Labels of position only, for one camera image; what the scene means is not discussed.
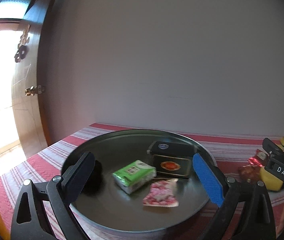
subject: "metal bolt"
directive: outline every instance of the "metal bolt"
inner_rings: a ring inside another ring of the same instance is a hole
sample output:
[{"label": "metal bolt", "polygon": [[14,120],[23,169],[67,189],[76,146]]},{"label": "metal bolt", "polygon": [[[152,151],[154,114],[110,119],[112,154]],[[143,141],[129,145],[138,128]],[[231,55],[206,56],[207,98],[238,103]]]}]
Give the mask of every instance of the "metal bolt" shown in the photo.
[{"label": "metal bolt", "polygon": [[53,180],[54,182],[59,182],[61,179],[62,179],[62,177],[59,176],[59,175],[57,175],[57,176],[54,176],[52,180]]},{"label": "metal bolt", "polygon": [[226,178],[226,181],[227,181],[228,183],[234,183],[234,182],[235,182],[235,178],[233,178],[233,177],[227,177],[227,178]]},{"label": "metal bolt", "polygon": [[31,181],[29,179],[26,179],[25,181],[23,181],[23,185],[27,186],[31,183]]},{"label": "metal bolt", "polygon": [[259,180],[259,181],[258,181],[258,185],[259,185],[260,187],[263,187],[263,186],[264,186],[264,182],[261,181],[261,180]]}]

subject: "round metal tray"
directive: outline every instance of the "round metal tray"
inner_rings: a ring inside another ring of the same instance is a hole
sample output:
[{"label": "round metal tray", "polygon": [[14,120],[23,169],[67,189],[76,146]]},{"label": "round metal tray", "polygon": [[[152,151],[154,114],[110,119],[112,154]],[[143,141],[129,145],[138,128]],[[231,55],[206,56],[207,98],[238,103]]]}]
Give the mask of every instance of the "round metal tray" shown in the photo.
[{"label": "round metal tray", "polygon": [[141,232],[161,230],[177,225],[197,213],[209,200],[194,171],[189,179],[179,179],[176,198],[178,207],[146,207],[142,199],[149,193],[147,183],[142,188],[126,194],[114,182],[112,173],[135,160],[147,162],[146,153],[153,141],[191,144],[207,162],[216,166],[213,156],[202,145],[182,135],[157,130],[116,131],[95,137],[77,147],[66,159],[62,174],[77,162],[84,151],[94,154],[103,168],[101,189],[88,195],[81,193],[73,206],[91,225],[100,229]]}]

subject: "blue rubber pad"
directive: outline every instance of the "blue rubber pad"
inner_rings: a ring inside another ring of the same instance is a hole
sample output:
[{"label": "blue rubber pad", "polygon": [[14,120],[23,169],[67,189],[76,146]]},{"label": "blue rubber pad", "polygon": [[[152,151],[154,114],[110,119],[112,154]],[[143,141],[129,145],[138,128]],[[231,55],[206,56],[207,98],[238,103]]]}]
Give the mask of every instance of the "blue rubber pad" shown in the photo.
[{"label": "blue rubber pad", "polygon": [[222,185],[198,153],[193,156],[193,169],[209,195],[210,200],[220,207],[224,201]]}]

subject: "window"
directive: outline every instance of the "window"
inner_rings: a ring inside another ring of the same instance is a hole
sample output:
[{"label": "window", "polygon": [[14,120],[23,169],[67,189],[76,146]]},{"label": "window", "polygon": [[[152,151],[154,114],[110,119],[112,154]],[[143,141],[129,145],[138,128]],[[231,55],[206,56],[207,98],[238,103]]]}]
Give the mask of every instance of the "window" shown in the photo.
[{"label": "window", "polygon": [[0,18],[22,19],[32,0],[2,0]]}]

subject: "red striped cloth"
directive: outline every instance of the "red striped cloth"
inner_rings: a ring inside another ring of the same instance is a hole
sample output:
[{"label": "red striped cloth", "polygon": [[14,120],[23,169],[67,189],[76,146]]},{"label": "red striped cloth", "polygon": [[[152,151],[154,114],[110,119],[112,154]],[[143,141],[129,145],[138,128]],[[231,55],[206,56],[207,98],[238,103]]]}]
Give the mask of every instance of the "red striped cloth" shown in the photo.
[{"label": "red striped cloth", "polygon": [[[61,141],[47,147],[25,162],[16,166],[0,177],[0,214],[6,227],[11,229],[11,220],[14,206],[18,197],[20,187],[25,179],[31,179],[34,183],[52,179],[53,176],[60,174],[62,165],[67,156],[80,144],[98,135],[112,131],[127,130],[129,127],[113,126],[94,123],[78,132],[64,138]],[[247,159],[255,154],[257,148],[261,149],[264,137],[256,136],[213,136],[203,134],[179,133],[200,142],[208,149],[217,161],[218,167],[226,176],[239,178],[237,169],[239,166],[247,165]],[[270,137],[275,143],[279,143],[279,138]],[[275,223],[278,225],[284,205],[284,190],[278,193],[270,193],[273,206]],[[58,223],[54,217],[49,203],[44,203],[57,238],[65,239]],[[217,206],[207,203],[194,217],[194,224],[187,232],[184,232],[177,239],[196,239],[203,231],[210,219],[217,210]],[[232,230],[236,226],[242,210],[241,204],[238,205],[231,225],[225,235],[225,239],[231,236]],[[89,237],[94,240],[101,240],[99,236],[90,230],[90,226],[83,219],[77,210],[72,210]]]}]

